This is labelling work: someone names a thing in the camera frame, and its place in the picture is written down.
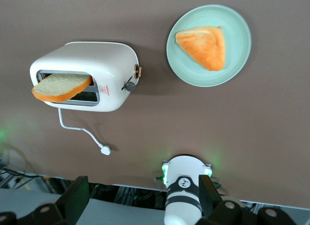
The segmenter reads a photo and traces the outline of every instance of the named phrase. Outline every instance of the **toaster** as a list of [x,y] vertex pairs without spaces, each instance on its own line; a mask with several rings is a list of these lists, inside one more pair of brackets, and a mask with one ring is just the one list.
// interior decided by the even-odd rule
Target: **toaster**
[[138,57],[128,45],[113,42],[71,42],[36,60],[30,67],[33,85],[51,74],[82,74],[91,84],[73,98],[47,105],[85,111],[118,109],[141,76]]

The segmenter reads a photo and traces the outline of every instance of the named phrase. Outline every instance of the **plug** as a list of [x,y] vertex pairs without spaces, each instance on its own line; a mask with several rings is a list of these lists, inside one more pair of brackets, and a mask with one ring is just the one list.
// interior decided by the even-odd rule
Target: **plug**
[[99,144],[98,146],[101,148],[102,154],[105,154],[107,156],[111,154],[111,149],[108,145]]

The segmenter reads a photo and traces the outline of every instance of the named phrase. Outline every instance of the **plate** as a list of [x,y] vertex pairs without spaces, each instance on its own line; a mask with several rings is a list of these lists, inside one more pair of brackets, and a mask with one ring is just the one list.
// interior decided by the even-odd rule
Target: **plate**
[[[176,43],[175,34],[196,27],[222,26],[225,38],[225,66],[208,71],[196,63]],[[235,10],[222,5],[197,7],[183,15],[173,26],[167,41],[167,58],[174,73],[186,83],[211,87],[232,79],[247,62],[251,50],[251,33],[246,21]]]

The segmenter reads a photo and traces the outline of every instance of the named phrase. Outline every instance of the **toast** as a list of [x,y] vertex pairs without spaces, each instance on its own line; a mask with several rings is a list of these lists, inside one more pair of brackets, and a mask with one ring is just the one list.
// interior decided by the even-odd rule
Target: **toast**
[[92,82],[90,75],[51,74],[32,88],[33,95],[46,102],[63,102],[85,90]]
[[199,27],[175,35],[177,44],[195,62],[209,71],[219,71],[225,65],[225,39],[221,27]]

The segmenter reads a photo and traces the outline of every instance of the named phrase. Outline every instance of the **logo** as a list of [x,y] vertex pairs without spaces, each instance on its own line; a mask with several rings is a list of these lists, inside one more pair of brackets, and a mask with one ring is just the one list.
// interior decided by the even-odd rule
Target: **logo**
[[102,91],[103,93],[105,93],[108,96],[110,96],[110,92],[109,92],[108,86],[103,87],[100,91]]
[[190,186],[190,181],[189,179],[187,178],[181,178],[179,180],[179,186],[182,187],[182,188],[188,188]]

